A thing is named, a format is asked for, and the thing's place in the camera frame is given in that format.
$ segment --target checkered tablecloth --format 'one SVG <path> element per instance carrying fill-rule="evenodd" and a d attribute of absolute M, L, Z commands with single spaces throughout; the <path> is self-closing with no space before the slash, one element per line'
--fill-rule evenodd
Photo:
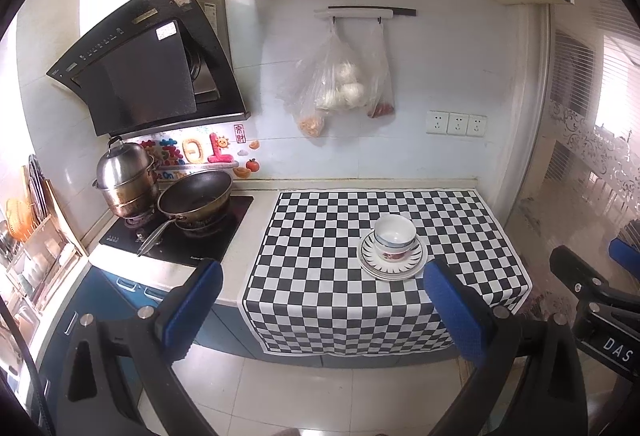
<path fill-rule="evenodd" d="M 444 349 L 451 339 L 422 286 L 374 279 L 360 238 L 383 213 L 411 218 L 430 259 L 515 311 L 531 281 L 482 198 L 467 190 L 287 191 L 280 194 L 242 296 L 267 353 L 380 355 Z"/>

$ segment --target saucer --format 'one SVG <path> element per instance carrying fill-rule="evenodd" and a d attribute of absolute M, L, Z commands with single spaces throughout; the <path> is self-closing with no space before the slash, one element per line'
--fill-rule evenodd
<path fill-rule="evenodd" d="M 414 276 L 427 262 L 428 251 L 424 242 L 415 238 L 415 244 L 404 259 L 389 262 L 378 255 L 374 247 L 373 231 L 358 243 L 358 259 L 362 268 L 376 279 L 383 281 L 404 281 Z"/>

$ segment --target hanging plastic bag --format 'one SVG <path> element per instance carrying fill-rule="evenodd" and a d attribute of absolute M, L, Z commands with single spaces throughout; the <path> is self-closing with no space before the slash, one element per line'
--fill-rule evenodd
<path fill-rule="evenodd" d="M 296 64 L 290 84 L 279 97 L 305 135 L 318 137 L 327 115 L 369 103 L 367 78 L 356 59 L 331 22 L 318 50 Z"/>
<path fill-rule="evenodd" d="M 391 72 L 386 58 L 385 34 L 382 20 L 371 25 L 371 36 L 367 48 L 367 64 L 370 72 L 370 99 L 367 115 L 375 119 L 395 112 L 394 92 L 391 87 Z"/>

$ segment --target black range hood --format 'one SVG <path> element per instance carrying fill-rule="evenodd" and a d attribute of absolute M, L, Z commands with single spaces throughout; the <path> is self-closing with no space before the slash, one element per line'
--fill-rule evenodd
<path fill-rule="evenodd" d="M 96 135 L 133 137 L 250 116 L 196 0 L 130 0 L 47 71 L 89 107 Z"/>

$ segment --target electrical outlet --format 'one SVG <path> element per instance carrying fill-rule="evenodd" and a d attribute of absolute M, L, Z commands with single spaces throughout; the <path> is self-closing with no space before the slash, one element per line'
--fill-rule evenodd
<path fill-rule="evenodd" d="M 447 134 L 449 114 L 444 111 L 429 111 L 427 113 L 427 133 Z"/>
<path fill-rule="evenodd" d="M 482 115 L 469 115 L 469 125 L 466 127 L 467 137 L 484 137 L 486 129 L 486 117 Z"/>
<path fill-rule="evenodd" d="M 464 115 L 462 113 L 450 113 L 447 135 L 466 135 L 466 125 L 468 122 L 469 115 Z"/>

